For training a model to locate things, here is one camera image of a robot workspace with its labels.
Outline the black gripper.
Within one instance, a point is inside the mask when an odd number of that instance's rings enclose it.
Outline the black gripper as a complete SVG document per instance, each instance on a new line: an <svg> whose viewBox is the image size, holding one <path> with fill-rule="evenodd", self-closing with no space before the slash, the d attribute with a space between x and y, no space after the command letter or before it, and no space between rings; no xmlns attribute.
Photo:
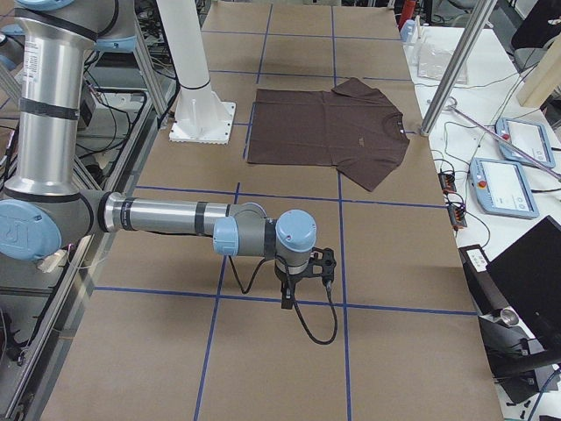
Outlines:
<svg viewBox="0 0 561 421"><path fill-rule="evenodd" d="M302 279L311 277L311 270L306 268L303 272L299 274L287 274L285 272L285 267L281 265L279 261L275 262L274 272L277 278L280 280L281 287L280 292L282 294L281 308L283 310L293 309L293 298L296 290L296 285Z"/></svg>

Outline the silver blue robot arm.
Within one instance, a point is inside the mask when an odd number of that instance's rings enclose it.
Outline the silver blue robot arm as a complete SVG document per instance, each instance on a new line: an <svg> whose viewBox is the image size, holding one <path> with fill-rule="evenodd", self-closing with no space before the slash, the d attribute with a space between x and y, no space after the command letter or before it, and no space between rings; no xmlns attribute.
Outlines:
<svg viewBox="0 0 561 421"><path fill-rule="evenodd" d="M95 232L207 237L229 257L273 260L283 308L313 276L316 222L305 211L269 218L255 203L154 201L77 188L72 180L85 53L103 42L136 45L131 1L19 1L25 32L18 163L4 184L1 251L41 260Z"/></svg>

